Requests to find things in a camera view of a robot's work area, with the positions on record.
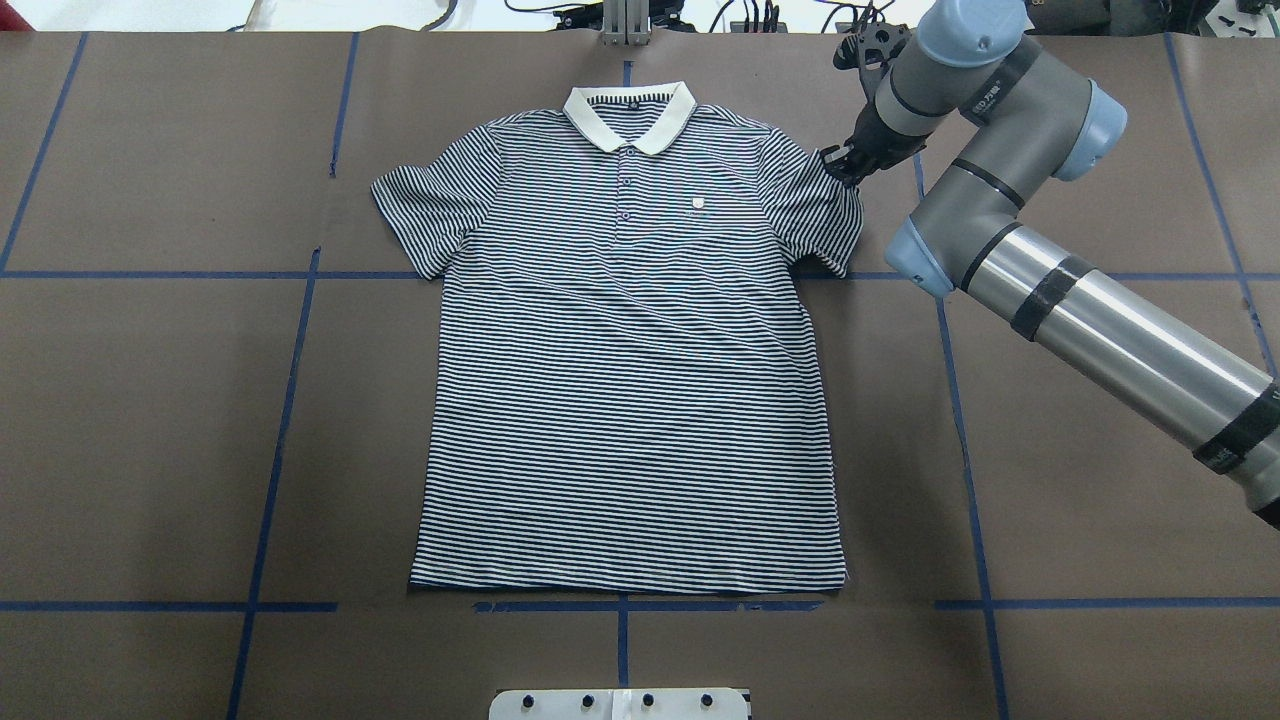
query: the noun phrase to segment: white bracket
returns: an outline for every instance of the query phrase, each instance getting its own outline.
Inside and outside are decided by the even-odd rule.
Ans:
[[[749,698],[731,688],[504,691],[489,720],[750,720]]]

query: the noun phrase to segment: button placket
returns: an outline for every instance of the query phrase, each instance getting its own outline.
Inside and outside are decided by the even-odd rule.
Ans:
[[[631,234],[627,224],[635,217],[635,147],[625,147],[618,152],[617,181],[617,225],[618,236]]]

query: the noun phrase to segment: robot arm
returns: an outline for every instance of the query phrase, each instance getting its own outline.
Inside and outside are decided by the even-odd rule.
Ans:
[[[1126,123],[1120,104],[1025,27],[1021,0],[940,0],[852,137],[824,151],[828,170],[856,184],[910,158],[959,109],[979,131],[886,260],[937,297],[956,287],[973,296],[1231,477],[1249,510],[1280,529],[1276,382],[1016,220],[1050,177],[1087,173]]]

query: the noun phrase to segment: silver metal tube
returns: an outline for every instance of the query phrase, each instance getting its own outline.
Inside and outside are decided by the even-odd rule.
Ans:
[[[968,292],[1014,323],[1069,252],[1020,227],[991,250]],[[1101,270],[1070,284],[1034,341],[1184,446],[1197,450],[1271,387],[1271,378]],[[1280,430],[1230,471],[1251,510],[1280,498]]]

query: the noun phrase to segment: black tape band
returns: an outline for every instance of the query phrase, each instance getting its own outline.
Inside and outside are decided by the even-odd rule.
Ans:
[[[897,100],[899,105],[901,105],[910,113],[920,115],[922,118],[942,118],[951,114],[950,110],[947,110],[946,113],[925,113],[924,110],[920,110],[919,108],[904,100],[902,95],[899,94],[897,91],[897,85],[893,83],[893,70],[890,70],[888,73],[888,88],[893,92],[893,99]]]
[[[975,165],[969,160],[965,160],[964,158],[956,158],[955,160],[951,161],[951,165],[960,168],[961,170],[969,173],[970,176],[974,176],[982,182],[989,184],[992,188],[996,190],[996,192],[1004,195],[1005,197],[1009,199],[1010,202],[1016,205],[1019,210],[1027,206],[1027,201],[1023,200],[1021,195],[1018,195],[1016,190],[1010,187],[1009,183],[1006,183],[1005,181],[988,173],[986,168]]]
[[[1075,283],[1080,281],[1084,275],[1089,274],[1091,270],[1096,268],[1089,264],[1088,260],[1078,258],[1075,255],[1068,255],[1057,264],[1056,268],[1048,272],[1047,275],[1036,286],[1036,290],[1027,296],[1018,311],[1014,313],[1014,319],[1009,324],[1018,332],[1018,334],[1025,337],[1029,341],[1036,340],[1036,331],[1039,329],[1041,323],[1048,314],[1057,307],[1057,304],[1066,297],[1068,292],[1075,287]]]
[[[1280,427],[1280,387],[1272,382],[1257,400],[1228,423],[1222,432],[1196,448],[1192,456],[1210,470],[1224,475],[1244,462],[1244,456],[1267,439],[1277,427]]]
[[[997,245],[1005,241],[1005,236],[1014,232],[1015,229],[1023,227],[1019,222],[1012,222],[1001,228],[988,242],[982,247],[982,252],[969,263],[969,269],[964,272],[964,279],[960,281],[960,290],[963,292],[969,292],[969,281],[973,279],[973,274],[978,272],[978,268],[987,260],[987,255],[996,249]]]
[[[978,91],[960,104],[960,114],[975,126],[991,122],[991,114],[1009,97],[1009,92],[1023,79],[1027,70],[1039,58],[1043,49],[1030,38],[1024,37],[1010,53]]]
[[[1253,514],[1262,518],[1272,528],[1280,530],[1280,500],[1271,501],[1271,505],[1267,505],[1262,510],[1256,510]]]

